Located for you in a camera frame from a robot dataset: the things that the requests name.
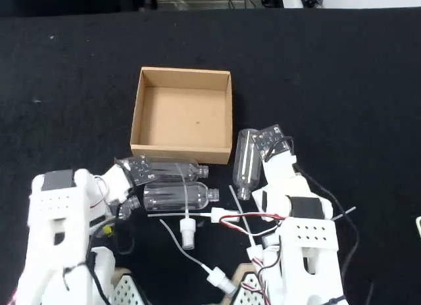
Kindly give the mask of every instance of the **black table surface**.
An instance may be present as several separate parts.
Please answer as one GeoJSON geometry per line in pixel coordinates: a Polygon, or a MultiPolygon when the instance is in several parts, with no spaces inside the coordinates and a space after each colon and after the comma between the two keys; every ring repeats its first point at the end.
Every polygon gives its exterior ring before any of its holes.
{"type": "MultiPolygon", "coordinates": [[[[357,207],[361,241],[345,280],[349,303],[362,304],[370,282],[372,304],[419,299],[420,23],[421,9],[0,20],[0,303],[24,266],[31,180],[65,168],[102,174],[113,157],[130,155],[141,66],[230,70],[234,136],[278,123],[294,136],[301,167],[345,208],[357,207]]],[[[230,209],[232,163],[211,166],[205,181],[230,209]]],[[[178,220],[168,222],[178,233],[178,220]]],[[[116,262],[133,271],[153,304],[222,298],[157,220],[137,212],[130,223],[136,249],[116,262]]],[[[341,262],[355,238],[345,220],[337,234],[341,262]]],[[[205,221],[192,254],[232,275],[247,261],[247,243],[205,221]]]]}

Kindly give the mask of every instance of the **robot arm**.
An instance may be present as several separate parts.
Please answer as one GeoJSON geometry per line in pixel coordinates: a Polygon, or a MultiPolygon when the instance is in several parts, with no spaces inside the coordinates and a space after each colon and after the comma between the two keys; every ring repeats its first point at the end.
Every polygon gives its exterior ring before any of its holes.
{"type": "MultiPolygon", "coordinates": [[[[103,176],[80,169],[35,177],[26,263],[14,303],[104,304],[85,265],[89,224],[101,216],[110,217],[110,204],[124,204],[131,197],[131,189],[154,178],[144,156],[119,161],[103,176]]],[[[96,253],[94,272],[109,296],[113,291],[114,256],[105,247],[92,251],[96,253]]]]}
{"type": "MultiPolygon", "coordinates": [[[[313,193],[294,170],[297,158],[279,126],[264,129],[253,139],[268,182],[253,192],[256,206],[260,212],[289,217],[264,238],[263,265],[273,264],[277,257],[281,265],[262,271],[271,303],[319,305],[343,297],[331,202],[313,193]]],[[[340,304],[347,304],[345,298],[340,304]]]]}

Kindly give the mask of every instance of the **plastic bottle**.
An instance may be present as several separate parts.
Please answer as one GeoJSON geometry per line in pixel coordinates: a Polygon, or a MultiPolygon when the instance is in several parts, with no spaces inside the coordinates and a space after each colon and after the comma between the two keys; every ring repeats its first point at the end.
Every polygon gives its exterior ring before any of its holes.
{"type": "MultiPolygon", "coordinates": [[[[201,210],[209,202],[219,201],[219,190],[208,189],[198,181],[187,182],[189,210],[201,210]]],[[[184,211],[186,194],[181,183],[148,183],[143,191],[143,204],[146,211],[184,211]]]]}
{"type": "Polygon", "coordinates": [[[192,182],[209,175],[209,167],[198,165],[193,159],[149,157],[148,160],[157,177],[155,181],[182,182],[182,174],[186,182],[192,182]]]}
{"type": "Polygon", "coordinates": [[[249,200],[251,191],[259,184],[261,159],[251,137],[257,132],[255,129],[243,129],[238,133],[233,181],[240,200],[249,200]]]}

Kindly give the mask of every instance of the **open cardboard box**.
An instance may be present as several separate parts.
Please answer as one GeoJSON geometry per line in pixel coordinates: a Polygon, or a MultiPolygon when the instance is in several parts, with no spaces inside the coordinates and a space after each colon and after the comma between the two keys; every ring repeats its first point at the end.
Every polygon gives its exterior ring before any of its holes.
{"type": "Polygon", "coordinates": [[[232,147],[230,72],[143,67],[130,146],[134,155],[226,164],[232,147]]]}

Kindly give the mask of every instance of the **yellow component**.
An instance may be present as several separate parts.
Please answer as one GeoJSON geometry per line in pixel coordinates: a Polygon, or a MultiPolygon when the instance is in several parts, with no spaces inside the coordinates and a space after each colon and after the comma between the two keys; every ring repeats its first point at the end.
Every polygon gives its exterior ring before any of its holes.
{"type": "Polygon", "coordinates": [[[112,235],[112,228],[110,225],[106,225],[103,227],[103,232],[106,236],[111,236],[112,235]]]}

